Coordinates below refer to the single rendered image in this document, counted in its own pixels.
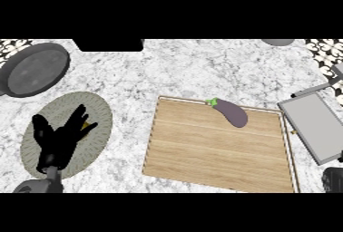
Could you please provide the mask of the purple eggplant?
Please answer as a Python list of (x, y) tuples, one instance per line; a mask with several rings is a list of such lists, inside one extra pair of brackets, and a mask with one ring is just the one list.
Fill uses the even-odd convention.
[(225, 119), (236, 127), (243, 128), (248, 125), (249, 114), (240, 106), (219, 98), (208, 100), (208, 104), (224, 115)]

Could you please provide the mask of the grey round object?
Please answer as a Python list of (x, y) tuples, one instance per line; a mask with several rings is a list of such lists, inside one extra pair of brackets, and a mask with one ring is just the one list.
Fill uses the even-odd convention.
[(262, 39), (262, 41), (273, 46), (287, 46), (293, 43), (295, 39)]

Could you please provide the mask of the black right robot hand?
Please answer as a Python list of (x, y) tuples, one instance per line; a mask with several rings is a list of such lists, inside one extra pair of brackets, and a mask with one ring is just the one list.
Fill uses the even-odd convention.
[(323, 173), (321, 182), (327, 193), (343, 193), (343, 168), (327, 168)]

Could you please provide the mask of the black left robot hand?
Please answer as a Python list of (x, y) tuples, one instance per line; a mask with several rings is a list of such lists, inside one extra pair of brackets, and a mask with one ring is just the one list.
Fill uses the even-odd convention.
[(67, 123), (57, 130), (52, 128), (44, 115), (33, 116), (35, 139), (41, 146), (41, 156), (36, 170), (46, 174), (49, 167), (64, 170), (79, 145), (79, 141), (98, 126), (95, 122), (86, 128), (83, 123), (89, 119), (86, 106), (82, 104), (67, 120)]

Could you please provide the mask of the wooden tray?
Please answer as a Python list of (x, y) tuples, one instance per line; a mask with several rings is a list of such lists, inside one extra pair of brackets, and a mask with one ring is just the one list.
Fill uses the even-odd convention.
[(246, 192), (299, 192), (285, 113), (245, 111), (239, 128), (209, 102), (162, 95), (143, 173)]

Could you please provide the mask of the grey tiered shelf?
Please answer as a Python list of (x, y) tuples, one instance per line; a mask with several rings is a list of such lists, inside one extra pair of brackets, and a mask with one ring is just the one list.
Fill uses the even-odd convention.
[(279, 103), (319, 165), (341, 159), (343, 154), (343, 121), (319, 94), (343, 81), (343, 63), (336, 64), (332, 70), (336, 78), (329, 83), (293, 93), (292, 99)]

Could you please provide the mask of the oval grey-green placemat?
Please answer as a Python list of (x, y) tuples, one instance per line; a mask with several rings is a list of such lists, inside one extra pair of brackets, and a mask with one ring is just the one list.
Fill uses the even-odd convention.
[[(89, 132), (79, 142), (73, 158), (67, 168), (63, 170), (63, 179), (78, 175), (95, 162), (106, 146), (113, 129), (113, 111), (106, 99), (92, 92), (72, 92), (57, 98), (41, 110), (57, 130), (66, 125), (73, 111), (81, 105), (86, 106), (89, 124), (98, 123), (97, 128)], [(41, 147), (35, 139), (35, 126), (29, 124), (21, 141), (21, 162), (29, 173), (38, 178), (46, 178), (46, 175), (36, 170), (41, 156)]]

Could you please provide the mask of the dark grey frying pan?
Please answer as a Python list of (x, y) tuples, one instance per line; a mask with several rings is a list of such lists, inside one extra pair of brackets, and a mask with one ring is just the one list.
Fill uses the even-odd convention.
[(24, 48), (0, 67), (0, 95), (26, 98), (45, 92), (64, 78), (70, 62), (70, 53), (57, 43)]

